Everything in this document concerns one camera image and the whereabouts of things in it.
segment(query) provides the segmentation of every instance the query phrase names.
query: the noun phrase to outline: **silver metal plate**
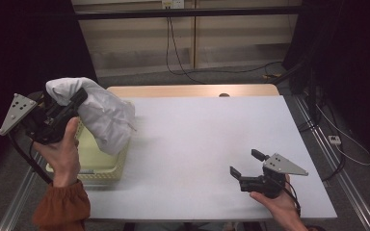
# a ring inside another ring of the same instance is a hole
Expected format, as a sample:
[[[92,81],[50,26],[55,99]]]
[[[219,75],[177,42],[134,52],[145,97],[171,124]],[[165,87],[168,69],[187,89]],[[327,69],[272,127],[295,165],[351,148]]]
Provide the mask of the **silver metal plate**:
[[[293,175],[308,175],[308,172],[288,159],[282,157],[280,154],[275,153],[267,159],[263,166],[278,173],[293,174]]]
[[[13,101],[5,120],[0,128],[0,135],[7,135],[15,125],[28,115],[36,106],[37,102],[20,94],[13,96]]]

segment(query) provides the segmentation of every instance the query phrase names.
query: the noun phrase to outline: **wall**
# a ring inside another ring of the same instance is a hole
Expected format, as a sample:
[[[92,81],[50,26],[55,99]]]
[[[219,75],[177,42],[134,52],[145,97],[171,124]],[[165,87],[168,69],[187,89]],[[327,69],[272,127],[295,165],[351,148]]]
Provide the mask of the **wall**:
[[[74,0],[77,12],[159,10],[161,1]],[[300,0],[185,0],[186,9],[300,5]],[[174,39],[185,68],[260,65],[282,60],[295,15],[172,18]],[[80,25],[98,77],[166,71],[166,18],[82,20]],[[179,69],[170,38],[169,61]]]

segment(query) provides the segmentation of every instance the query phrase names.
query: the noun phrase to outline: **black robotic gripper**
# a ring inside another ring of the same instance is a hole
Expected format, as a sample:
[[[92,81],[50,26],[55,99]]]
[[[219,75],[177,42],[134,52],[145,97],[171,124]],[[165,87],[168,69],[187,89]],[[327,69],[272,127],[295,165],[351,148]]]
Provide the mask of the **black robotic gripper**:
[[[270,158],[255,149],[251,150],[251,154],[261,162]],[[258,177],[242,176],[234,167],[230,167],[230,175],[239,181],[242,192],[264,193],[269,198],[278,197],[286,182],[284,173],[278,173],[266,167],[263,167],[263,175]]]

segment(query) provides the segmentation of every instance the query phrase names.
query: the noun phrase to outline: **wrist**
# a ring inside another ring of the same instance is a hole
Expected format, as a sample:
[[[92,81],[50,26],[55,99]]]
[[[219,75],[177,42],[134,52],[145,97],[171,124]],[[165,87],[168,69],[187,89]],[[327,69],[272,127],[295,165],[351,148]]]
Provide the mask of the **wrist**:
[[[77,182],[77,175],[75,174],[56,174],[53,177],[53,187],[64,188],[73,185]]]

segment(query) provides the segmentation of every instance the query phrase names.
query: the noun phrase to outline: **human hand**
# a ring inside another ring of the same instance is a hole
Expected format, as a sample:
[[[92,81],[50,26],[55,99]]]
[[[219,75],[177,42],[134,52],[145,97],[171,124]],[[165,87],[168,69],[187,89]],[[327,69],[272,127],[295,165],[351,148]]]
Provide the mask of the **human hand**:
[[[70,186],[77,181],[80,171],[78,140],[75,139],[79,119],[73,117],[67,124],[63,139],[56,143],[43,145],[34,143],[34,148],[53,167],[53,187]]]
[[[286,181],[290,182],[289,175],[286,175]],[[291,192],[287,183],[285,188]],[[273,199],[259,192],[251,192],[251,198],[264,205],[275,221],[285,230],[307,230],[300,220],[293,199],[285,191],[281,191],[280,195]]]

